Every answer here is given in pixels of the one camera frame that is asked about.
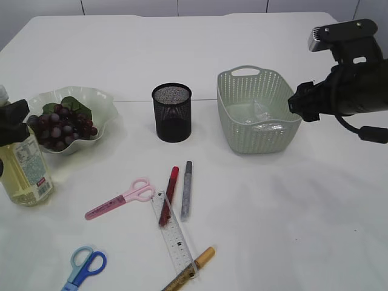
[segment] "grape leaf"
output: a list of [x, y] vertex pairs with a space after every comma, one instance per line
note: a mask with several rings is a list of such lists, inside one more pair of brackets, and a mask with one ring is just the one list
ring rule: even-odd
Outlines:
[[63, 98], [61, 104], [63, 107], [67, 107], [75, 113], [85, 114], [88, 119], [92, 120], [92, 111], [74, 97], [68, 96]]
[[47, 103], [45, 106], [43, 106], [43, 114], [51, 114], [54, 113], [54, 106], [56, 103]]

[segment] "white bowl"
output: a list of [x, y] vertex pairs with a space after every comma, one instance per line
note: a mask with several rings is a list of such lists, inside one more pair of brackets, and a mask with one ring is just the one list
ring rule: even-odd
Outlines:
[[41, 146], [41, 150], [47, 153], [60, 155], [71, 155], [72, 153], [86, 149], [94, 145], [104, 134], [107, 123], [118, 116], [118, 111], [113, 105], [113, 97], [95, 88], [85, 87], [64, 87], [55, 91], [41, 93], [28, 101], [30, 107], [29, 115], [41, 115], [43, 106], [47, 103], [61, 103], [67, 96], [73, 96], [92, 111], [94, 126], [98, 134], [91, 140], [77, 139], [61, 152], [54, 152]]

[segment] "gray marker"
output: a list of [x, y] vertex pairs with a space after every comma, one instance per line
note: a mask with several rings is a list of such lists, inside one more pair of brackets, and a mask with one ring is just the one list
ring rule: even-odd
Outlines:
[[181, 221], [186, 221], [190, 215], [190, 203], [192, 199], [192, 174], [193, 174], [193, 163], [191, 161], [187, 161], [186, 171], [184, 173]]

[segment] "bunch of grapes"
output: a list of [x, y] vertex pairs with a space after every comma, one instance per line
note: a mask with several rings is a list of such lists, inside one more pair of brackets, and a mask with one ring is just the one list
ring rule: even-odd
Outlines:
[[27, 125], [34, 131], [39, 144], [57, 152], [76, 139], [90, 139], [98, 132], [85, 114], [76, 113], [61, 104], [55, 104], [51, 114], [31, 115]]

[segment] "light green basket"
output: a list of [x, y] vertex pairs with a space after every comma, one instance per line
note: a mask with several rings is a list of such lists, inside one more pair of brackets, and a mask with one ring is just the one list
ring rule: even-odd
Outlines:
[[[258, 73], [236, 76], [241, 69]], [[290, 113], [292, 89], [275, 71], [244, 65], [218, 75], [218, 113], [226, 140], [238, 153], [284, 150], [295, 136], [301, 118]]]

